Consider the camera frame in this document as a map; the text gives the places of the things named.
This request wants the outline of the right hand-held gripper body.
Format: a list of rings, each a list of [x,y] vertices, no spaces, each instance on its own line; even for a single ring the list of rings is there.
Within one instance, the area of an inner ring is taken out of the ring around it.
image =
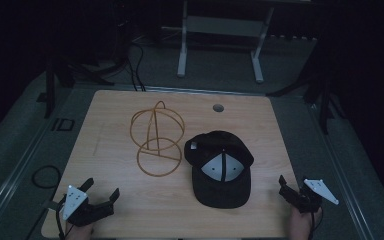
[[[334,205],[339,204],[339,200],[330,191],[322,179],[304,179],[304,185],[299,192],[298,204],[296,208],[300,213],[315,213],[321,207],[323,200],[328,200]]]

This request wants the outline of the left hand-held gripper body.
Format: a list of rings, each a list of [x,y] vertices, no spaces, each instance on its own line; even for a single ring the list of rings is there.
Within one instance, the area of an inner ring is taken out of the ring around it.
[[[63,219],[77,227],[83,227],[114,214],[114,198],[92,205],[89,203],[89,186],[68,186],[63,208]]]

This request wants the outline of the gold wire hat stand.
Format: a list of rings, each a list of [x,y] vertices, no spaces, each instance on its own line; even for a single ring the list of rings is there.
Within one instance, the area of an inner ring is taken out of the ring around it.
[[[163,177],[180,166],[180,141],[186,124],[182,116],[158,101],[152,108],[139,110],[130,120],[129,135],[138,147],[136,163],[148,176]]]

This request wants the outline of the black baseball cap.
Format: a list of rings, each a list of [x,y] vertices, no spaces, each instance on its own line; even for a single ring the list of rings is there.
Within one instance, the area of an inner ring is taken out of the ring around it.
[[[254,157],[239,137],[226,131],[199,134],[185,143],[184,156],[201,204],[234,209],[249,200]]]

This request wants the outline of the person's left hand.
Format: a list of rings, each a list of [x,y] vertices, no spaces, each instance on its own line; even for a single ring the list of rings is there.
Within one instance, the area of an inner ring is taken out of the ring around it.
[[[65,238],[66,240],[90,240],[93,232],[94,224],[78,227],[70,223],[66,223]]]

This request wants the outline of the person's right hand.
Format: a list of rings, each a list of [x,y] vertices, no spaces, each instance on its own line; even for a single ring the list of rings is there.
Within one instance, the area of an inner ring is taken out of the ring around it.
[[[292,206],[287,226],[289,240],[308,240],[315,230],[322,213],[322,208],[319,208],[316,213],[301,213],[296,207]]]

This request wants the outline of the black tripod stand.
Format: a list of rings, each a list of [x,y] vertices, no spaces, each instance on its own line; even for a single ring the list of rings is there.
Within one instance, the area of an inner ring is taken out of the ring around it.
[[[45,115],[44,118],[48,119],[54,108],[55,108],[55,67],[54,63],[56,61],[62,61],[69,66],[73,67],[75,70],[79,71],[80,73],[84,74],[86,77],[91,79],[93,82],[96,82],[101,85],[108,85],[113,86],[112,82],[109,82],[107,80],[104,80],[100,76],[98,76],[96,73],[93,73],[92,71],[88,70],[86,67],[82,66],[80,63],[76,63],[72,59],[61,56],[61,57],[51,57],[46,61],[46,68],[45,68],[45,92],[41,93],[37,99],[38,102],[45,102],[46,108],[45,108]]]
[[[295,82],[280,90],[269,92],[267,96],[280,97],[307,85],[308,88],[303,95],[303,100],[306,104],[315,104],[317,100],[320,100],[318,124],[321,131],[327,135],[331,87],[336,75],[337,70],[333,67],[306,64]]]

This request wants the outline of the white metal desk frame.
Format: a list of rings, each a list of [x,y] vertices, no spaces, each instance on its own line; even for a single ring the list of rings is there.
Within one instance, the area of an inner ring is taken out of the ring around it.
[[[268,28],[274,13],[274,8],[269,7],[263,21],[236,20],[228,18],[215,18],[195,16],[188,13],[188,0],[183,0],[181,48],[177,67],[177,76],[184,77],[187,66],[187,34],[205,33],[216,35],[230,35],[241,37],[257,37],[258,44],[250,52],[251,63],[255,81],[263,83],[263,71],[260,64],[260,53],[267,37]]]

